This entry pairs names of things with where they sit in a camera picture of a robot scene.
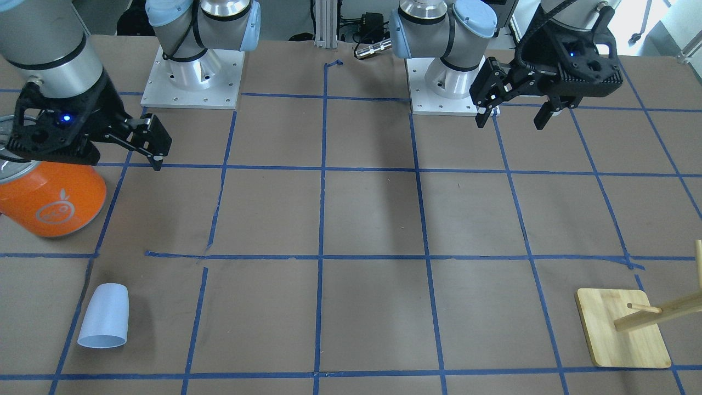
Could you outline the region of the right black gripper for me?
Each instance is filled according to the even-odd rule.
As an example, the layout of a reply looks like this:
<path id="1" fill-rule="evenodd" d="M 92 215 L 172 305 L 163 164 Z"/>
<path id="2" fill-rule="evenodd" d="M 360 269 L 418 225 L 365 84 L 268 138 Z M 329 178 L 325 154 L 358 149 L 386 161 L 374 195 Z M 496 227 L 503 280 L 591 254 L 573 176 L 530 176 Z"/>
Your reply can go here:
<path id="1" fill-rule="evenodd" d="M 155 114 L 131 118 L 109 75 L 70 98 L 43 95 L 38 78 L 25 83 L 16 101 L 13 128 L 5 146 L 24 160 L 96 165 L 95 143 L 120 145 L 161 170 L 172 138 Z"/>

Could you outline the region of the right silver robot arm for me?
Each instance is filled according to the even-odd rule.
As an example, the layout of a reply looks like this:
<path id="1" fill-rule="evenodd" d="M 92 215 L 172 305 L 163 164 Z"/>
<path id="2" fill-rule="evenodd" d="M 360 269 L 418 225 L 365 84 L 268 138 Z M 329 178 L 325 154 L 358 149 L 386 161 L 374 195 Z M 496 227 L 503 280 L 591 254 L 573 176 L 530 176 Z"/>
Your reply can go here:
<path id="1" fill-rule="evenodd" d="M 156 62 L 171 87 L 203 92 L 228 82 L 217 52 L 255 50 L 256 1 L 147 1 L 160 40 Z M 154 114 L 131 117 L 69 1 L 3 1 L 2 58 L 24 78 L 3 122 L 2 160 L 96 165 L 96 143 L 143 155 L 160 170 L 172 138 Z"/>

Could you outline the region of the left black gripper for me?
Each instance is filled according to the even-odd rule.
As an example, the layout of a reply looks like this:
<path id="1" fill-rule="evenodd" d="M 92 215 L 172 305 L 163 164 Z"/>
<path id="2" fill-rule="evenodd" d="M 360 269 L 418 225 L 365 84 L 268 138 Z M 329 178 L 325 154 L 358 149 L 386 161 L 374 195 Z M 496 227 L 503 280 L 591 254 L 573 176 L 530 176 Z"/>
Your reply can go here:
<path id="1" fill-rule="evenodd" d="M 469 88 L 484 127 L 501 103 L 524 93 L 547 97 L 534 117 L 544 130 L 552 116 L 582 97 L 607 97 L 624 83 L 609 29 L 614 5 L 539 5 L 517 45 L 513 65 L 489 56 Z"/>

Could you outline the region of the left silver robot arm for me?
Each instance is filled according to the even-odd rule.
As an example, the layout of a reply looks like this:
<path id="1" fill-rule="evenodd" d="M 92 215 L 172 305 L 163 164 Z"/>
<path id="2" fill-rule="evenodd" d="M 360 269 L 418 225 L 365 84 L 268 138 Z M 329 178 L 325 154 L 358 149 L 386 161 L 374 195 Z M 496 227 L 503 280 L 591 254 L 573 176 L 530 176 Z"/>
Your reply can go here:
<path id="1" fill-rule="evenodd" d="M 607 97 L 624 78 L 608 28 L 617 1 L 541 1 L 509 63 L 485 57 L 498 18 L 482 1 L 401 1 L 389 20 L 394 55 L 430 58 L 426 82 L 451 99 L 471 98 L 484 127 L 515 97 L 546 97 L 538 130 L 586 97 Z"/>

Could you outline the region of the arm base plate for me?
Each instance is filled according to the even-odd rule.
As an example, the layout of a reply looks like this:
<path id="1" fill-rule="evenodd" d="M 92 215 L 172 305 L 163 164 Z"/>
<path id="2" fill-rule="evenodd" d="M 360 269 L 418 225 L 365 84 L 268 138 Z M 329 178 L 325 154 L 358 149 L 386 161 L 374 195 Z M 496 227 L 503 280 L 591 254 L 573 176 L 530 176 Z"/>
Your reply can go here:
<path id="1" fill-rule="evenodd" d="M 246 53 L 210 49 L 179 63 L 158 49 L 140 101 L 147 108 L 235 110 Z"/>
<path id="2" fill-rule="evenodd" d="M 407 82 L 414 115 L 475 116 L 484 113 L 472 102 L 469 88 L 485 57 L 472 71 L 453 70 L 439 58 L 406 59 Z"/>

